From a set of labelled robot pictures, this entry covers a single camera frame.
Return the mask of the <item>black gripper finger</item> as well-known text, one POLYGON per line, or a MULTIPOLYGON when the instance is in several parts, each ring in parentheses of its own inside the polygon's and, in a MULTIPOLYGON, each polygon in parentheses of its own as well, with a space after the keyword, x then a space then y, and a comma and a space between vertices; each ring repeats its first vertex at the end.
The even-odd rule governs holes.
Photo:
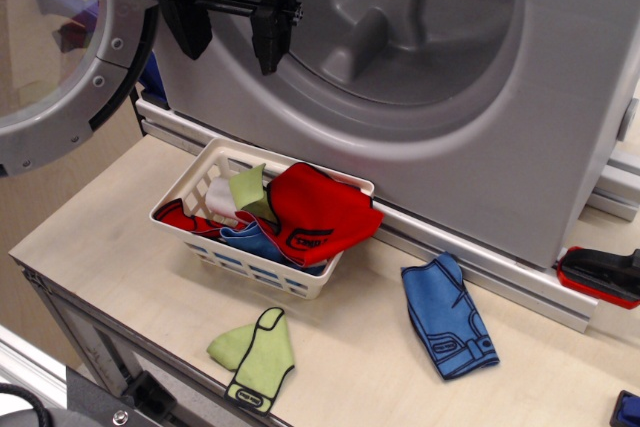
POLYGON ((197 60, 212 40, 207 9, 193 0, 159 0, 159 6, 181 51, 197 60))
POLYGON ((271 7, 258 7, 250 17, 252 45, 263 75, 277 71, 289 51, 291 25, 287 16, 271 7))

